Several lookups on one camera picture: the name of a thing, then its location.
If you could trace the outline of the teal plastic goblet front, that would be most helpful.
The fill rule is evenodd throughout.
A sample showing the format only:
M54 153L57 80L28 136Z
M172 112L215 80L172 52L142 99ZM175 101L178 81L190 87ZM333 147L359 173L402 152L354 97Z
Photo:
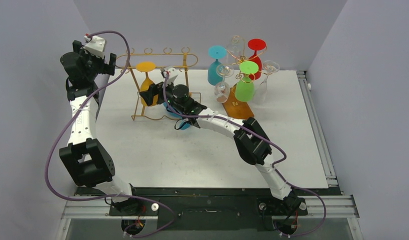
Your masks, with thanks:
M214 59L214 62L209 65L207 71L207 81L212 86L215 86L223 80L223 78L218 75L217 68L221 64L219 60L227 55L227 50L221 45L214 45L208 49L208 55Z

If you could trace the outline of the clear wine glass amber tint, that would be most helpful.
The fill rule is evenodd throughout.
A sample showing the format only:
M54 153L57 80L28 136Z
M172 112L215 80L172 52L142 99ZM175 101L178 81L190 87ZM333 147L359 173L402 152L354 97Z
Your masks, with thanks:
M268 91L269 76L280 71L280 65L271 60L266 60L262 64L262 74L265 75L264 80L258 85L254 92L253 102L257 105L264 103Z

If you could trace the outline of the clear glass tumbler goblet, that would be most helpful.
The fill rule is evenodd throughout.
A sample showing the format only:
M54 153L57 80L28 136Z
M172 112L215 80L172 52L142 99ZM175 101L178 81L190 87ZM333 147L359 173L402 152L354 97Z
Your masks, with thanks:
M228 64L234 65L245 60L245 39L239 35L234 35L226 46Z

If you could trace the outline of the clear wine glass front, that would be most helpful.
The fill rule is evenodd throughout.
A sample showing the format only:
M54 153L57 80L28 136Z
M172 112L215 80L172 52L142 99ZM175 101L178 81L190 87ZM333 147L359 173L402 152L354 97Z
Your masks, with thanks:
M230 95L231 87L226 82L226 78L230 78L234 74L234 68L229 64L220 64L216 68L216 73L222 78L214 87L214 95L218 103L225 103Z

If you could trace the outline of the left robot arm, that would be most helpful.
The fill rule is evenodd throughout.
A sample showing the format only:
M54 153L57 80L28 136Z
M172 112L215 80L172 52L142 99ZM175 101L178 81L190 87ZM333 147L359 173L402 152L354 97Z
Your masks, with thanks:
M136 215L142 201L132 196L128 183L116 177L116 168L110 154L96 138L97 112L100 94L95 79L98 75L114 75L116 55L105 59L104 38L86 38L86 44L75 40L73 50L60 58L68 75L65 88L73 123L67 146L59 149L59 157L78 187L94 188L111 197L114 205L122 203L129 215Z

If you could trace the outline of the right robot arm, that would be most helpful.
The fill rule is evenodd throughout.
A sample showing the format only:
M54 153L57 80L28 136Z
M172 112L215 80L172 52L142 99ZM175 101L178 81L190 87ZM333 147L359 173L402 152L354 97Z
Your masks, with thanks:
M269 160L272 148L269 138L257 120L236 119L219 114L200 104L190 96L189 88L183 84L151 84L139 93L147 106L166 104L168 111L182 117L188 124L208 129L233 139L241 159L255 166L266 181L271 195L275 198L275 209L282 214L307 210L303 198L296 195L293 188L276 170Z

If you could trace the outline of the red plastic goblet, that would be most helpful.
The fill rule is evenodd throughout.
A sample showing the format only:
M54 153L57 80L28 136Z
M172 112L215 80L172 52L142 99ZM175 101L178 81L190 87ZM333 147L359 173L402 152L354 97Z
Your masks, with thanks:
M249 78L252 81L258 80L262 75L262 60L260 55L267 49L267 44L264 40L260 38L253 38L248 41L248 47L254 51L253 55L249 57L249 61L254 62L258 65L258 71L256 73L250 74Z

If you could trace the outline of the green plastic goblet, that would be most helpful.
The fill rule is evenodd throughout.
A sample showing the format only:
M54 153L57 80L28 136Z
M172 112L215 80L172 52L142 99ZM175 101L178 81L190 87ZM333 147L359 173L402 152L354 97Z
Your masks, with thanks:
M240 102L248 102L253 99L255 85L251 77L259 71L259 66L253 61L247 60L239 65L239 81L235 86L234 96Z

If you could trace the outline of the blue plastic goblet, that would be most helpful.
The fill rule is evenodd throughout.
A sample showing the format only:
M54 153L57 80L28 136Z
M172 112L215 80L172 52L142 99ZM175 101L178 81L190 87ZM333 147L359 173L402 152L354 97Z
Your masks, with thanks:
M172 112L172 111L169 109L168 105L167 105L165 102L163 103L163 106L165 107L165 110L167 111L167 113L168 113L171 117L175 117L175 118L177 119L177 121L178 121L178 120L181 120L181 124L180 124L179 126L177 126L177 124L175 124L174 128L175 128L176 130L186 130L186 129L188 129L188 128L191 127L191 125L190 125L189 123L187 123L186 120L182 119L180 115L178 115L178 114Z

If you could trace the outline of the orange plastic goblet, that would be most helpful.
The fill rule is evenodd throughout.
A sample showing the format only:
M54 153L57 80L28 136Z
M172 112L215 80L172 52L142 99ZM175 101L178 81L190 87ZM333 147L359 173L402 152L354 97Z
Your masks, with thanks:
M140 93L146 92L149 89L150 85L154 84L154 82L149 77L149 72L153 71L156 68L156 65L151 61L143 61L143 62L138 63L135 66L135 68L137 71L145 73L145 79L140 86L139 92ZM148 98L144 98L141 94L140 94L140 97L141 97L141 103L144 106L151 107L151 106L155 106L157 103L157 96L153 96L151 98L151 101L149 101Z

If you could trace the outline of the gold rectangular wire glass rack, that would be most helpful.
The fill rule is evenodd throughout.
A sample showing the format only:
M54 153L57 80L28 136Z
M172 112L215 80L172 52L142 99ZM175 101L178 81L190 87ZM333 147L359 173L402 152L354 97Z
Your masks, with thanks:
M189 71L199 62L199 57L191 52L189 47L183 47L180 51L174 52L170 47L166 47L162 52L154 52L152 48L145 48L143 51L136 51L134 48L126 50L124 54L117 56L115 68L124 74L128 74L133 79L137 92L140 92L140 86L146 78L144 72L136 69L136 65L141 62L153 62L155 70L173 66L181 71L181 80L187 87L190 86L191 78ZM155 83L159 83L156 77L148 73L149 78Z

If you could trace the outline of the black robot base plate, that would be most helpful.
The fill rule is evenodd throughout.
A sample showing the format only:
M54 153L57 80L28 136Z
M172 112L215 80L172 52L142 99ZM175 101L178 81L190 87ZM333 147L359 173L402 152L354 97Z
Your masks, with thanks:
M136 197L123 203L107 203L110 216L122 217L122 229L138 236L152 229L292 233L297 218L308 215L306 201L296 190L282 199L268 188L138 187L133 193Z

